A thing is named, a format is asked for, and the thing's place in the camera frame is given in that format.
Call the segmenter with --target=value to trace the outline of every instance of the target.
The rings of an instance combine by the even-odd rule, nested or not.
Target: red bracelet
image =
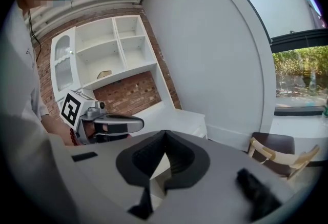
[[[73,144],[74,144],[75,146],[78,146],[78,143],[76,142],[76,138],[75,138],[74,130],[73,130],[72,128],[71,128],[70,135],[71,135],[71,140],[72,140]]]

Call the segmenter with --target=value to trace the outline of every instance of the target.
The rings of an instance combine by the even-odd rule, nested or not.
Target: window frame
[[[315,29],[302,32],[295,32],[285,34],[277,37],[270,37],[267,29],[252,5],[252,8],[256,12],[260,19],[265,33],[268,37],[272,53],[279,53],[284,51],[291,51],[306,47],[315,46],[327,46],[328,45],[328,28]],[[324,110],[324,106],[318,107],[276,107],[274,115],[276,116],[315,116],[321,115]]]

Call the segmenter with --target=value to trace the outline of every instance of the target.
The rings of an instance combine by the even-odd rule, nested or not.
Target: brick wall
[[[169,88],[174,106],[181,109],[179,98],[175,91],[168,67],[163,59],[160,48],[156,41],[153,30],[147,20],[143,9],[114,9],[79,17],[71,20],[58,28],[52,30],[40,39],[42,51],[37,61],[38,72],[40,76],[41,97],[50,115],[59,119],[59,109],[54,100],[50,76],[50,50],[51,40],[73,26],[80,26],[98,19],[114,17],[120,15],[139,14],[149,36],[149,40],[154,49],[159,66]],[[36,54],[39,52],[39,46],[35,48]],[[110,85],[104,86],[94,91],[98,100],[104,101],[106,109],[109,112],[133,115],[158,102],[160,97],[157,92],[155,82],[150,72],[128,77]]]

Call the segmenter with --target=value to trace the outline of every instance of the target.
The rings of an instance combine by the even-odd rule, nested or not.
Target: black cable
[[[40,44],[39,40],[36,38],[36,36],[35,36],[35,34],[33,32],[33,29],[32,29],[32,18],[31,18],[31,12],[30,12],[30,10],[28,10],[27,13],[29,15],[29,24],[30,24],[30,36],[31,36],[31,39],[34,38],[38,42],[38,44],[40,45],[40,51],[39,51],[39,54],[37,54],[36,61],[35,61],[35,62],[37,62],[37,60],[38,60],[38,58],[40,56],[40,53],[41,53],[41,49],[42,48],[41,48],[41,44]]]

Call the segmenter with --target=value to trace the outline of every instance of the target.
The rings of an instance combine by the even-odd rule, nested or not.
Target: glass window
[[[324,106],[328,96],[328,46],[273,54],[276,107]]]

